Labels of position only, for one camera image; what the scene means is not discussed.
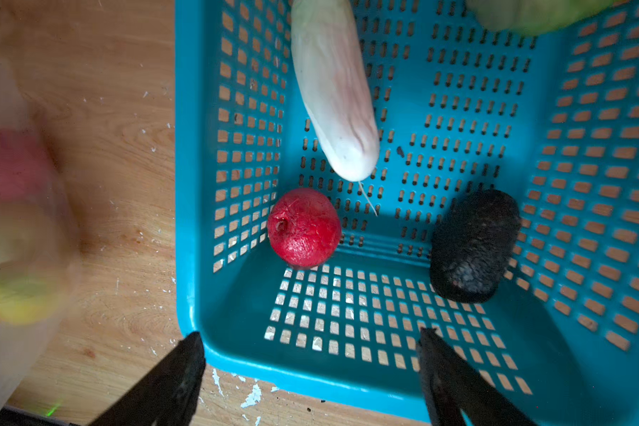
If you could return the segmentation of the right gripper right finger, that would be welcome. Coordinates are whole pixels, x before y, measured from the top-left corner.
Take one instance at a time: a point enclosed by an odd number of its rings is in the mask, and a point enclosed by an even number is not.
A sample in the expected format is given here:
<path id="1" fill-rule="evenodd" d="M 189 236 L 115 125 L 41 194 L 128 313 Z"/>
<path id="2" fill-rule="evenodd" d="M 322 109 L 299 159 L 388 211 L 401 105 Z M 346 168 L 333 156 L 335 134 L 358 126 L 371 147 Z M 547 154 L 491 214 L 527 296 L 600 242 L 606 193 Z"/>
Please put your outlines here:
<path id="1" fill-rule="evenodd" d="M 417 343 L 420 383 L 433 425 L 533 425 L 432 328 Z"/>

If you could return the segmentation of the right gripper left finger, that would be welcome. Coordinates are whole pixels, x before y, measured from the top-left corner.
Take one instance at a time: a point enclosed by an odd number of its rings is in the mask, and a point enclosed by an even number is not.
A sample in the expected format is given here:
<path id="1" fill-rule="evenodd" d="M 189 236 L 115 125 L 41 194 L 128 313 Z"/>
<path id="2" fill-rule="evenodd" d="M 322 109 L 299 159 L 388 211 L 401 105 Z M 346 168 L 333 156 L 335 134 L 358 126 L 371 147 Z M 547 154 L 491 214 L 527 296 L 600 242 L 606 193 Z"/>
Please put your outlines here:
<path id="1" fill-rule="evenodd" d="M 188 425 L 196 413 L 206 358 L 201 334 L 189 334 L 94 425 Z"/>

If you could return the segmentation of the clear zip top bag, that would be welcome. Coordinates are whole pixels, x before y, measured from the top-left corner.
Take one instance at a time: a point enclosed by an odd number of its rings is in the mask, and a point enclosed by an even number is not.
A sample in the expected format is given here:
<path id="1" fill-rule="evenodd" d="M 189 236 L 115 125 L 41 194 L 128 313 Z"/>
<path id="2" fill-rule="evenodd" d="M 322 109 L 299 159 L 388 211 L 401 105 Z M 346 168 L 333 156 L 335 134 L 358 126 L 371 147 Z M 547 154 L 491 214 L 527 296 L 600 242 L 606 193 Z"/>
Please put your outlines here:
<path id="1" fill-rule="evenodd" d="M 1 62 L 0 129 L 31 131 L 44 144 L 12 72 Z M 72 293 L 79 271 L 78 239 L 59 174 L 58 179 L 58 189 L 49 197 L 0 201 L 0 257 L 70 258 L 76 264 Z M 0 411 L 55 334 L 70 296 L 62 310 L 44 321 L 27 326 L 0 321 Z"/>

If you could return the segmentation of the orange yellow mango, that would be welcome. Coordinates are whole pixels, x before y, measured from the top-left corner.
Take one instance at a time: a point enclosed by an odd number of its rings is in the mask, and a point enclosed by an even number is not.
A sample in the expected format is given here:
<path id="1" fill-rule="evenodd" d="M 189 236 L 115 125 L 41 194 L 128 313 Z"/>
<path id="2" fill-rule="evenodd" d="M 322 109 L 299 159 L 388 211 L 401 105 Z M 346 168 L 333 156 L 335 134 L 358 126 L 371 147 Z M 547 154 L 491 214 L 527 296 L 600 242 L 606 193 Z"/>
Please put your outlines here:
<path id="1" fill-rule="evenodd" d="M 70 296 L 75 271 L 70 258 L 0 257 L 0 321 L 27 326 L 53 317 Z"/>

